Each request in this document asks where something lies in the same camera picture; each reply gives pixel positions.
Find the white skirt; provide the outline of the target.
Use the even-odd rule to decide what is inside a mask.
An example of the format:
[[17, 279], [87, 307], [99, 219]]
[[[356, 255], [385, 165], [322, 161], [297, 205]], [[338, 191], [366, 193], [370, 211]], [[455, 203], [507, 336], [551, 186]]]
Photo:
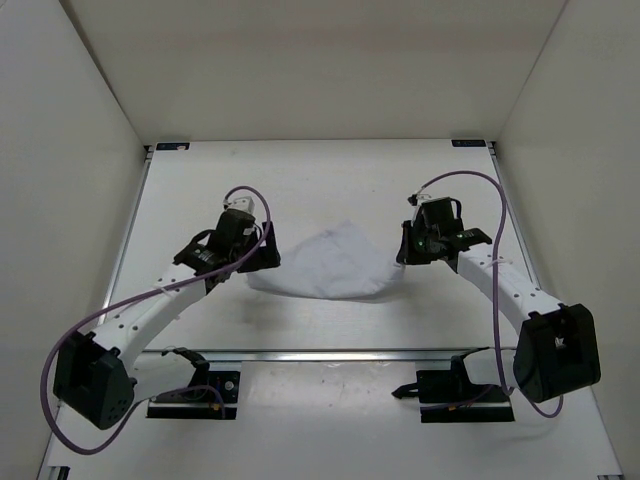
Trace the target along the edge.
[[247, 275], [250, 288], [322, 300], [375, 297], [400, 284], [405, 267], [351, 221], [313, 235], [284, 252], [281, 265]]

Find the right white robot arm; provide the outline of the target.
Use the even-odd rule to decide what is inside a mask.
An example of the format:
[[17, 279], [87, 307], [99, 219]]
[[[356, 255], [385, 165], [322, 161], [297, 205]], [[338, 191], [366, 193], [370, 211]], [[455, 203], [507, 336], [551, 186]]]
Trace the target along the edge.
[[492, 302], [518, 336], [513, 349], [489, 347], [463, 356], [448, 376], [449, 391], [471, 400], [484, 385], [519, 390], [541, 403], [592, 386], [601, 379], [595, 324], [582, 304], [567, 305], [535, 286], [494, 252], [479, 228], [467, 229], [460, 201], [409, 198], [397, 261], [404, 266], [445, 262]]

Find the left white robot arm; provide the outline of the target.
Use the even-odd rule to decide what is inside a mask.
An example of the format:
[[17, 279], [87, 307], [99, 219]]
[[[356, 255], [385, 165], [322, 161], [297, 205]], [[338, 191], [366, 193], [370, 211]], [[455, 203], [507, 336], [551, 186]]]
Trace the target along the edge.
[[137, 402], [174, 390], [188, 398], [209, 385], [204, 357], [174, 347], [145, 357], [147, 345], [180, 314], [235, 273], [280, 264], [274, 228], [227, 208], [215, 228], [197, 234], [173, 259], [151, 297], [137, 298], [103, 324], [71, 333], [57, 351], [54, 395], [100, 430], [123, 419]]

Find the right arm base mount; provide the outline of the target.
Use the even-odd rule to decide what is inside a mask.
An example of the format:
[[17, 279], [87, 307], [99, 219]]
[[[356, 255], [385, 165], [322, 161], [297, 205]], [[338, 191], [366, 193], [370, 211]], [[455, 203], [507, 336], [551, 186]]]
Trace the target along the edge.
[[466, 376], [449, 370], [419, 370], [413, 383], [391, 395], [417, 399], [423, 424], [510, 423], [515, 415], [509, 398], [498, 386], [474, 385]]

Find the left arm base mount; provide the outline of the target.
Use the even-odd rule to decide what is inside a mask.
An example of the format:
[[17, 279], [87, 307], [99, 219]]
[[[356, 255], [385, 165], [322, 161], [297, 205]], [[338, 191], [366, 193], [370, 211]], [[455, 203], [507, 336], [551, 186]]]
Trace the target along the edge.
[[149, 419], [168, 420], [235, 420], [241, 372], [239, 370], [211, 370], [207, 385], [211, 390], [200, 389], [184, 393], [165, 393], [153, 397], [147, 406]]

